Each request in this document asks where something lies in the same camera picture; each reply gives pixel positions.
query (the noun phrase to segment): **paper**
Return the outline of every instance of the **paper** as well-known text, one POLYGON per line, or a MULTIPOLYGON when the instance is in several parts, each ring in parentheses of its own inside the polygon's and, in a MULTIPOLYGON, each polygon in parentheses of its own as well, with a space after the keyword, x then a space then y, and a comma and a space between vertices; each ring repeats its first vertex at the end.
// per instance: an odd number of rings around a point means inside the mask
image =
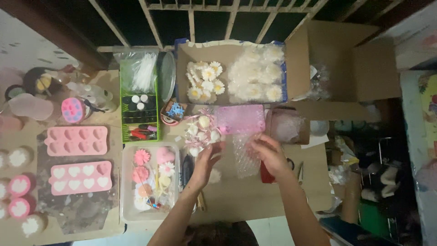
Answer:
POLYGON ((326 143, 328 141, 329 141, 328 135, 325 135, 325 136, 322 136, 322 137, 317 137, 317 136, 312 136, 311 135, 311 136, 309 136, 309 144, 301 145, 301 148, 306 149, 306 148, 309 148, 309 147, 312 147, 312 146, 316 146, 316 145, 319 145, 319 144, 326 143))

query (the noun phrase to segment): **pink heart soap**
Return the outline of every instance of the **pink heart soap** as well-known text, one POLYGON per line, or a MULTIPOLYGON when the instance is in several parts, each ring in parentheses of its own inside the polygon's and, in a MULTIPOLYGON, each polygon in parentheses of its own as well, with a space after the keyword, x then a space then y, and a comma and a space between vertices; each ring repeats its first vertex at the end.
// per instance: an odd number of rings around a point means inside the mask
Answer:
POLYGON ((166 162, 174 162, 175 155, 167 147, 160 147, 156 151, 156 161, 158 164, 163 164, 166 162))

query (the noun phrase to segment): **pink plastic tray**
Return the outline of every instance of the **pink plastic tray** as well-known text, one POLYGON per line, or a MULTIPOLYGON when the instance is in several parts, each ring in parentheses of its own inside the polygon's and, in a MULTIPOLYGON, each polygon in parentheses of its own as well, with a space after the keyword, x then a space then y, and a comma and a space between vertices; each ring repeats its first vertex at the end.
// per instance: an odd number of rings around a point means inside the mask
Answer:
POLYGON ((106 127, 50 127, 44 143, 50 156, 104 155, 107 134, 106 127))
POLYGON ((104 191, 112 187, 109 161, 55 165, 50 173, 49 183, 54 196, 104 191))
POLYGON ((214 115, 217 117, 217 127, 223 135, 256 133, 266 130, 262 105, 220 107, 214 115))

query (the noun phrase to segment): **metal lid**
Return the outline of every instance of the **metal lid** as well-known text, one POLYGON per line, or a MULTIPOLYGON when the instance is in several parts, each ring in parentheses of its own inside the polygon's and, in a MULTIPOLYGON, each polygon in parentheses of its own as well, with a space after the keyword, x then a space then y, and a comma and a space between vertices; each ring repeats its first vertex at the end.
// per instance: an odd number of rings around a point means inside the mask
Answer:
POLYGON ((166 52, 159 69, 158 90, 161 99, 168 102, 173 94, 176 83, 176 61, 172 52, 166 52))

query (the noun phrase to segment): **plastic cup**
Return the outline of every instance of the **plastic cup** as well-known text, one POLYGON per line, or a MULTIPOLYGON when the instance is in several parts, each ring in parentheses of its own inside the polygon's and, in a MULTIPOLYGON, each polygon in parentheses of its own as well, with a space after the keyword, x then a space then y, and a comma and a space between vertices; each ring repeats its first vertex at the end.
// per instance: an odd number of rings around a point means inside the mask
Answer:
POLYGON ((10 116, 0 116, 0 132, 20 131, 22 128, 21 120, 10 116))

